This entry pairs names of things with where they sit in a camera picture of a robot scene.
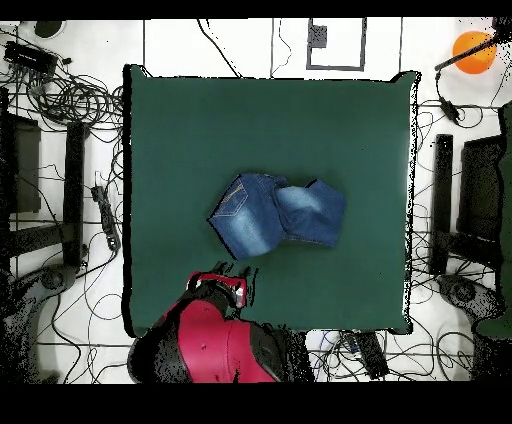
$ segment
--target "plug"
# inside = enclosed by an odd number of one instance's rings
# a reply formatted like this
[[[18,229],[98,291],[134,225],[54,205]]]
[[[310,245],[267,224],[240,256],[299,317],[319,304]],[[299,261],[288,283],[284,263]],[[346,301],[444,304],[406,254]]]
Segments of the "plug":
[[[441,110],[444,112],[445,116],[454,124],[458,124],[459,111],[453,103],[446,100],[444,97],[439,97],[439,101],[441,102]]]

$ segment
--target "floor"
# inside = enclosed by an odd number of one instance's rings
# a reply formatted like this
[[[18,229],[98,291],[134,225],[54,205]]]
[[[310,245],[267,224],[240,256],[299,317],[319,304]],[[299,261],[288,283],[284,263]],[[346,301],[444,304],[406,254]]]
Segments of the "floor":
[[[343,41],[338,44],[329,43],[326,56],[316,59],[334,65],[352,64],[349,62],[355,60],[354,46],[360,40],[360,34],[355,36],[353,32],[344,32],[342,24],[329,21],[333,20],[315,19],[314,23],[337,28],[336,31],[341,34],[338,38]],[[389,80],[399,71],[421,72],[419,125],[424,140],[417,157],[414,205],[416,233],[413,240],[418,258],[425,256],[428,247],[422,239],[426,233],[422,232],[428,232],[432,142],[435,136],[440,133],[453,134],[453,173],[456,174],[460,171],[460,150],[464,141],[499,133],[497,115],[491,109],[482,110],[481,123],[472,129],[457,127],[443,117],[437,107],[438,102],[434,100],[437,98],[434,66],[450,57],[451,46],[459,34],[467,30],[491,31],[490,24],[491,18],[368,18],[365,69],[364,72],[353,72],[305,69],[307,19],[211,20],[208,23],[202,20],[205,32],[211,34],[221,46],[235,71],[247,77],[269,78],[273,74],[274,78]],[[102,81],[110,93],[121,85],[122,67],[127,63],[143,64],[153,76],[232,76],[230,67],[201,33],[194,20],[68,21],[60,35],[45,41],[36,41],[29,26],[30,22],[19,27],[20,37],[64,58],[71,58],[72,62],[68,65],[71,74],[94,77]],[[357,28],[357,25],[347,21],[346,27]],[[13,27],[1,24],[0,30],[14,31]],[[13,38],[0,33],[0,44],[4,45],[8,40]],[[341,49],[347,53],[340,54]],[[94,60],[91,60],[91,52],[94,52]],[[507,56],[505,49],[499,47],[492,67],[483,74],[471,76],[463,74],[455,66],[448,67],[443,71],[440,91],[445,98],[458,105],[490,106],[492,102],[492,106],[501,106],[512,99],[512,85],[507,76],[510,75],[510,67],[507,68],[510,61],[510,55]],[[0,72],[6,70],[6,63],[1,61]],[[495,96],[502,79],[502,87]],[[12,112],[15,108],[16,102],[13,103]],[[62,219],[63,184],[58,180],[56,171],[60,175],[64,172],[65,136],[50,131],[39,115],[26,109],[30,110],[26,96],[18,96],[18,113],[38,119],[40,127],[49,131],[42,136],[40,189],[57,219]],[[478,123],[479,109],[464,109],[464,112],[465,126]],[[97,137],[90,137],[87,141],[85,184],[88,186],[108,178],[118,135],[112,129],[118,124],[116,120],[114,117],[112,122],[100,124],[101,129],[94,131],[103,142]],[[62,129],[56,125],[52,125],[52,128]],[[113,209],[123,199],[122,181],[117,180],[117,184],[118,189],[109,191]],[[457,184],[460,183],[455,175],[452,191],[453,226],[458,208]],[[105,236],[100,233],[98,207],[89,194],[86,193],[86,196],[84,242],[90,243],[88,264],[91,269],[103,264],[110,252]],[[122,205],[117,209],[117,218],[122,221]],[[51,221],[52,216],[43,203],[38,214],[19,214],[17,222],[13,215],[11,228],[14,230],[41,225],[41,221],[45,220]],[[12,260],[11,271],[24,275],[41,266],[52,255],[47,263],[58,263],[59,253],[60,247],[55,246],[22,255]],[[45,372],[60,373],[60,382],[69,374],[66,381],[73,383],[131,383],[125,363],[132,339],[126,335],[120,317],[122,265],[122,255],[119,255],[107,266],[91,272],[87,278],[77,280],[62,295],[55,325],[62,335],[78,347],[59,338],[50,326],[57,299],[52,298],[45,304],[39,322],[39,358]],[[493,274],[477,264],[469,264],[465,268],[467,264],[450,260],[449,268],[455,271],[461,265],[464,265],[465,273],[473,274],[470,278],[481,279],[486,286],[493,287]],[[460,310],[441,299],[436,291],[436,283],[421,273],[424,269],[421,259],[417,259],[414,266],[417,271],[413,274],[410,309],[413,334],[393,336],[387,332],[379,333],[392,370],[386,376],[386,381],[467,380],[473,352],[468,320]],[[441,337],[440,355],[437,356],[433,346]],[[317,380],[370,381],[357,358],[337,343],[339,338],[337,331],[316,330],[308,334],[307,347],[311,352]]]

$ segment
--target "blue jeans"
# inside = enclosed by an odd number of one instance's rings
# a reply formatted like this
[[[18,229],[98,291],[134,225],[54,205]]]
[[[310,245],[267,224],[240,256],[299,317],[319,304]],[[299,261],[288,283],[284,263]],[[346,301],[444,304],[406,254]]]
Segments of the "blue jeans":
[[[334,247],[345,199],[321,180],[290,186],[282,176],[240,174],[208,222],[237,259],[263,255],[281,240]]]

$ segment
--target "power strip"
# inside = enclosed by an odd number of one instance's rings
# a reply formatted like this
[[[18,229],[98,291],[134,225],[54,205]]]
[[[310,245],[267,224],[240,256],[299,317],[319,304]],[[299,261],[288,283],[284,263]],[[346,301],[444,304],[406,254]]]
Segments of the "power strip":
[[[57,66],[57,56],[14,41],[6,43],[4,60],[46,76],[52,76]]]

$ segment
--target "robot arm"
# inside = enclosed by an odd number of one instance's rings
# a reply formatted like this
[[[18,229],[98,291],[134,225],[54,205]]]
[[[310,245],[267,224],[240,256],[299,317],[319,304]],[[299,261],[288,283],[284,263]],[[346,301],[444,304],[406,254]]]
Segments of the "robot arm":
[[[214,285],[187,290],[129,353],[139,383],[285,381],[282,348],[253,322],[227,319],[229,299]]]
[[[304,335],[238,319],[252,303],[254,280],[247,284],[248,270],[227,277],[224,265],[193,273],[183,296],[135,341],[128,355],[135,382],[313,381]]]

